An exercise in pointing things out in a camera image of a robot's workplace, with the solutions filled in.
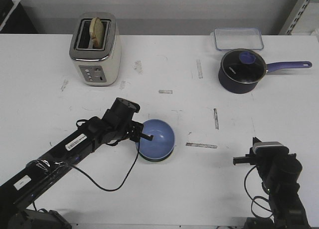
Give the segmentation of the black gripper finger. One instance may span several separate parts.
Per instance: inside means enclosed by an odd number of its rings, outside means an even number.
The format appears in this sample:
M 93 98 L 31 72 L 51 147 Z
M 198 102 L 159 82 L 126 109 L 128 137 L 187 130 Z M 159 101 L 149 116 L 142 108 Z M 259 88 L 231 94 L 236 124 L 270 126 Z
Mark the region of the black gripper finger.
M 141 134 L 141 138 L 144 138 L 148 141 L 152 141 L 153 140 L 153 135 L 147 135 L 147 134 Z

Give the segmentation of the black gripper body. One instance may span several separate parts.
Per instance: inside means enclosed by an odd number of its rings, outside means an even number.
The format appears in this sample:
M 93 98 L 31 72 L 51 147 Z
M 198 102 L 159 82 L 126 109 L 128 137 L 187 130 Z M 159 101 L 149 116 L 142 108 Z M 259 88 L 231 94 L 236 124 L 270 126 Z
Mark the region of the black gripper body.
M 253 137 L 252 146 L 257 142 L 263 141 Z M 245 163 L 256 166 L 264 184 L 295 184 L 297 182 L 297 155 L 290 153 L 286 146 L 264 149 L 257 154 L 254 154 L 251 147 L 245 156 L 233 158 L 234 165 Z
M 139 104 L 117 97 L 102 117 L 106 128 L 102 133 L 101 142 L 110 146 L 115 146 L 126 139 L 139 142 L 144 126 L 132 120 L 133 115 L 139 110 Z

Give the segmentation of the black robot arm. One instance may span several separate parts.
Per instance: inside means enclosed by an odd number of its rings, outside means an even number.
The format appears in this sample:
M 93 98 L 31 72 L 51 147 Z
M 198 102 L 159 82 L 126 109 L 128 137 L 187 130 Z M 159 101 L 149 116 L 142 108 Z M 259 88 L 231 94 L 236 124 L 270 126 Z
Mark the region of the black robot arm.
M 70 229 L 71 224 L 54 210 L 29 210 L 28 206 L 101 145 L 115 146 L 130 139 L 152 140 L 142 133 L 143 124 L 132 120 L 140 106 L 116 98 L 102 118 L 78 120 L 77 130 L 26 164 L 25 168 L 0 187 L 2 229 Z
M 303 169 L 295 154 L 279 142 L 262 142 L 253 137 L 252 147 L 244 157 L 233 158 L 233 164 L 248 163 L 257 170 L 262 189 L 268 195 L 271 215 L 247 218 L 246 229 L 308 229 L 305 208 L 298 196 L 297 180 Z

